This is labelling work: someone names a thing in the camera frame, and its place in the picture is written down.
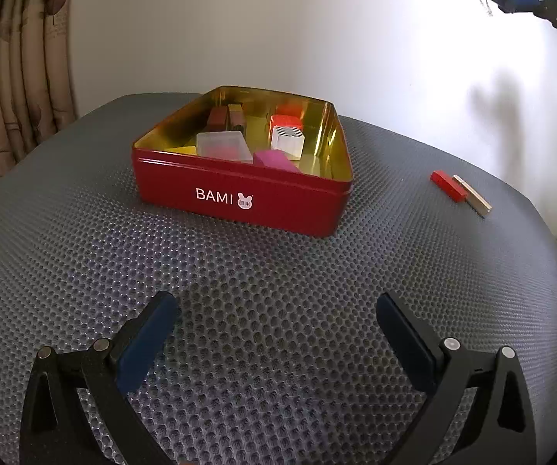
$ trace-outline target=white wall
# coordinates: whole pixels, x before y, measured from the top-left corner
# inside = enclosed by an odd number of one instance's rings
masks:
[[[81,114],[121,95],[259,86],[453,153],[557,236],[557,30],[479,0],[71,0]]]

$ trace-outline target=yellow block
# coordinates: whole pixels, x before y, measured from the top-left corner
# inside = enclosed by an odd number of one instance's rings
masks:
[[[189,147],[171,147],[165,148],[165,152],[173,152],[173,153],[186,153],[187,155],[197,155],[197,148],[194,145],[190,145]]]

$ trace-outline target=table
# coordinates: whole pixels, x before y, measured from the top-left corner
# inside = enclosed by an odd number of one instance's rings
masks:
[[[557,245],[532,204],[467,162],[347,117],[354,189],[332,237],[144,204],[131,143],[193,97],[119,98],[0,180],[1,457],[18,461],[40,345],[72,351],[110,337],[167,289],[183,321],[131,403],[174,460],[379,462],[425,397],[376,323],[389,289],[442,337],[517,350],[544,463],[557,447]],[[434,169],[472,184],[490,215],[449,200],[429,181]],[[81,397],[105,454],[121,462]]]

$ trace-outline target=translucent plastic block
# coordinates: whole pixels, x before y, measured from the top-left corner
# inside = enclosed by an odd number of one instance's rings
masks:
[[[197,155],[252,164],[252,155],[239,131],[197,134]]]

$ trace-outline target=brown block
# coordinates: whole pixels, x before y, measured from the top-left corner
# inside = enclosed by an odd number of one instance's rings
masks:
[[[209,112],[206,131],[226,131],[227,130],[227,107],[214,107]]]
[[[231,131],[239,131],[246,136],[246,117],[242,111],[242,105],[229,105],[229,119]]]
[[[491,211],[491,205],[483,199],[483,196],[476,192],[469,183],[463,180],[461,177],[457,175],[453,175],[453,180],[460,184],[467,192],[468,196],[466,198],[467,203],[473,207],[473,209],[484,217]]]

